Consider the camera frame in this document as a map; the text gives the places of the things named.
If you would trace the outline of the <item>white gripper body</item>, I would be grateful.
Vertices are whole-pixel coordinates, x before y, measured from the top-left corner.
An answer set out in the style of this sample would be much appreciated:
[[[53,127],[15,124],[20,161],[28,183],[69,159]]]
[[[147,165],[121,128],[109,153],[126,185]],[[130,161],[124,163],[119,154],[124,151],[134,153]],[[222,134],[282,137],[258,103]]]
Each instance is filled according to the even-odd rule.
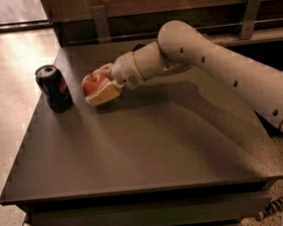
[[[134,53],[128,51],[121,55],[112,65],[112,77],[128,90],[136,89],[145,83],[137,67]]]

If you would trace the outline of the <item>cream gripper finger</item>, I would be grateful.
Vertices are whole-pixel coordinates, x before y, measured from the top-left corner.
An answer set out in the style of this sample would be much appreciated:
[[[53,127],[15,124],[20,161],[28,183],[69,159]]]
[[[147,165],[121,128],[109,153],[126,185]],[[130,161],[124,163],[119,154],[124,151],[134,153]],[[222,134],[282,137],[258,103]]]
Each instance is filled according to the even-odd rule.
[[[121,94],[123,89],[124,86],[122,84],[118,84],[116,81],[108,81],[85,97],[85,101],[89,105],[96,107],[114,100]]]
[[[94,72],[91,73],[91,80],[97,82],[100,79],[111,79],[112,78],[112,63],[100,66]]]

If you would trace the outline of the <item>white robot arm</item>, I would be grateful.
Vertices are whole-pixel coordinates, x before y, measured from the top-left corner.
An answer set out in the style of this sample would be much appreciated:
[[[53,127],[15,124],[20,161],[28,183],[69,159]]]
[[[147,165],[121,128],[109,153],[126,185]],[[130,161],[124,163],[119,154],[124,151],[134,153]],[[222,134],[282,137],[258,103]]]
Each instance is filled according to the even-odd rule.
[[[218,46],[179,20],[164,24],[155,42],[128,51],[85,76],[85,101],[97,107],[150,78],[181,71],[188,65],[225,84],[283,132],[283,72]]]

